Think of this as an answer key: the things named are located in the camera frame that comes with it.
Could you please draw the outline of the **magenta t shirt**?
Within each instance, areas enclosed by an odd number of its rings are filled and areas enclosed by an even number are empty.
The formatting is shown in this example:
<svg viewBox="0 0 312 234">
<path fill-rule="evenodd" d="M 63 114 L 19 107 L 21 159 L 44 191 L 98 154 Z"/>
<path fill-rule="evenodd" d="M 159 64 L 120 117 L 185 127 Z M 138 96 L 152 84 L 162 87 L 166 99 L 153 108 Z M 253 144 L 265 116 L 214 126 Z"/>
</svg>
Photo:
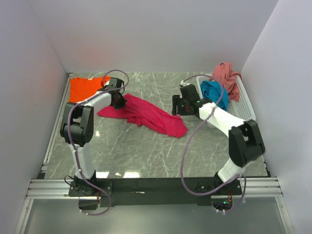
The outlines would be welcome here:
<svg viewBox="0 0 312 234">
<path fill-rule="evenodd" d="M 173 116 L 152 103 L 135 97 L 131 94 L 124 96 L 125 107 L 116 110 L 112 106 L 105 107 L 97 112 L 100 117 L 125 119 L 128 123 L 147 128 L 170 137 L 181 138 L 188 132 L 183 120 Z"/>
</svg>

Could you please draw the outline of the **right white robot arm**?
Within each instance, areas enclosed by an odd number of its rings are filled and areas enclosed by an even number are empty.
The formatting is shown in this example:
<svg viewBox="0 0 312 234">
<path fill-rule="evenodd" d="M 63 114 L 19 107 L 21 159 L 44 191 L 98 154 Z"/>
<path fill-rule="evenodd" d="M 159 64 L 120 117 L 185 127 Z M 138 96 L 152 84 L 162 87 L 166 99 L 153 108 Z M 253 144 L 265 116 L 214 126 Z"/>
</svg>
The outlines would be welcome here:
<svg viewBox="0 0 312 234">
<path fill-rule="evenodd" d="M 180 92 L 172 96 L 173 115 L 195 116 L 228 138 L 229 159 L 214 176 L 214 190 L 224 195 L 231 189 L 230 181 L 266 151 L 258 124 L 229 114 L 208 98 L 201 99 L 192 84 L 180 87 Z"/>
</svg>

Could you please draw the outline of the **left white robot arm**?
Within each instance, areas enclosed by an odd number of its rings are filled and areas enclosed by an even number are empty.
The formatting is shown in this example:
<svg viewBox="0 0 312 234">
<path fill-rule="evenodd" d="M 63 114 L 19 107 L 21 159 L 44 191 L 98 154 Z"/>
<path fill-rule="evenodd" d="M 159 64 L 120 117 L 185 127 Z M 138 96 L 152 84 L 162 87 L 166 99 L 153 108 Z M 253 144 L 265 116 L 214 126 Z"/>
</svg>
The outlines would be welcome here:
<svg viewBox="0 0 312 234">
<path fill-rule="evenodd" d="M 94 117 L 105 107 L 119 110 L 125 107 L 122 95 L 126 83 L 119 78 L 101 81 L 96 88 L 79 101 L 65 105 L 60 135 L 70 147 L 75 163 L 74 181 L 87 196 L 94 195 L 98 189 L 96 170 L 90 156 L 90 142 L 94 134 Z"/>
</svg>

